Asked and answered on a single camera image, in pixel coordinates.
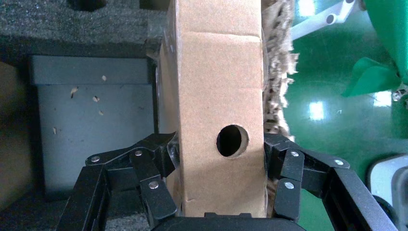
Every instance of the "cardboard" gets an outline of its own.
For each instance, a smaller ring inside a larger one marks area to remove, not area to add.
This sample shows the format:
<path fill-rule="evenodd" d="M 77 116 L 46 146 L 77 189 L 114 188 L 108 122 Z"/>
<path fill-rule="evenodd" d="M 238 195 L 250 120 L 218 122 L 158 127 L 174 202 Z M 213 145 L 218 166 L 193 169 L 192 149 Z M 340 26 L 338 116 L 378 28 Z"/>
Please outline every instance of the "cardboard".
<path fill-rule="evenodd" d="M 174 0 L 167 23 L 159 127 L 178 130 L 183 215 L 265 217 L 260 0 Z M 217 138 L 229 125 L 241 139 L 225 157 Z"/>

